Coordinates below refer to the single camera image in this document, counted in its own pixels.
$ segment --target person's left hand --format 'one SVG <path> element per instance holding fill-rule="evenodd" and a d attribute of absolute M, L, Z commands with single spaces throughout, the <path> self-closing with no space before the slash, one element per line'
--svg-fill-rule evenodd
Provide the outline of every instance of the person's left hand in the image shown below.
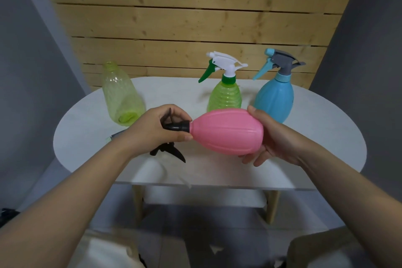
<path fill-rule="evenodd" d="M 163 122 L 192 121 L 183 109 L 173 104 L 162 105 L 147 110 L 116 140 L 124 144 L 131 158 L 148 153 L 163 143 L 190 141 L 193 136 L 189 133 L 171 131 L 162 128 Z"/>

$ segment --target round table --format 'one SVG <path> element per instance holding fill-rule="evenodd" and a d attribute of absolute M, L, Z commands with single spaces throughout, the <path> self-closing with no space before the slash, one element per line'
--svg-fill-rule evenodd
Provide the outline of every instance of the round table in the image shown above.
<path fill-rule="evenodd" d="M 195 119 L 206 112 L 209 95 L 219 82 L 194 78 L 138 77 L 132 79 L 146 107 L 173 103 Z M 252 103 L 264 80 L 238 80 L 242 108 Z M 285 124 L 321 144 L 357 171 L 366 160 L 366 144 L 354 122 L 325 98 L 304 88 L 294 87 L 294 106 Z M 123 130 L 107 113 L 102 89 L 77 102 L 60 120 L 53 139 L 57 159 L 73 172 L 107 143 L 107 138 Z M 186 158 L 186 180 L 193 186 L 259 190 L 315 189 L 295 165 L 270 159 L 260 167 L 243 165 L 237 157 L 214 153 L 195 141 L 177 143 Z M 166 173 L 149 154 L 133 159 L 116 182 L 133 185 L 177 185 L 183 183 Z"/>

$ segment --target wooden table leg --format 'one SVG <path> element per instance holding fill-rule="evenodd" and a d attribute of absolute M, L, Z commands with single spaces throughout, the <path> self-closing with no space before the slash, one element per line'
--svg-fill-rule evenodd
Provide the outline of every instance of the wooden table leg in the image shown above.
<path fill-rule="evenodd" d="M 280 191 L 277 190 L 265 190 L 265 197 L 267 198 L 267 216 L 265 221 L 268 225 L 274 222 L 276 211 L 278 208 Z"/>
<path fill-rule="evenodd" d="M 135 207 L 135 225 L 138 227 L 139 223 L 142 220 L 142 205 L 143 205 L 143 197 L 144 197 L 144 190 L 145 186 L 131 186 L 133 190 L 133 200 L 134 200 L 134 207 Z"/>

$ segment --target blue spray bottle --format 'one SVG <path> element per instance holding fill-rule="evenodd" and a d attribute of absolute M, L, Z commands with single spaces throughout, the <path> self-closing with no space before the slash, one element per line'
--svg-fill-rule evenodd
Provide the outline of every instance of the blue spray bottle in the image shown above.
<path fill-rule="evenodd" d="M 305 62 L 299 62 L 291 54 L 276 49 L 266 49 L 265 55 L 268 56 L 267 62 L 253 80 L 258 79 L 272 68 L 280 69 L 275 78 L 267 82 L 257 93 L 254 107 L 264 110 L 272 118 L 283 123 L 293 106 L 294 93 L 290 83 L 291 70 L 305 65 Z"/>

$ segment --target hand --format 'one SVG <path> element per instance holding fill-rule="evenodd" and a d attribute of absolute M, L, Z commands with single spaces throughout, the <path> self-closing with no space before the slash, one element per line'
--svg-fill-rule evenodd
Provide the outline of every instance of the hand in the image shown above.
<path fill-rule="evenodd" d="M 169 123 L 183 120 L 192 121 L 191 117 L 176 105 L 168 104 L 151 108 L 116 140 L 125 144 L 131 158 L 148 153 L 163 143 L 190 141 L 193 136 L 189 133 L 166 130 L 161 125 L 161 121 Z"/>
<path fill-rule="evenodd" d="M 260 166 L 265 160 L 278 157 L 301 166 L 301 154 L 312 147 L 319 146 L 286 125 L 278 123 L 262 110 L 249 106 L 247 111 L 264 126 L 264 138 L 258 152 L 242 157 L 244 164 L 255 159 L 254 166 Z"/>

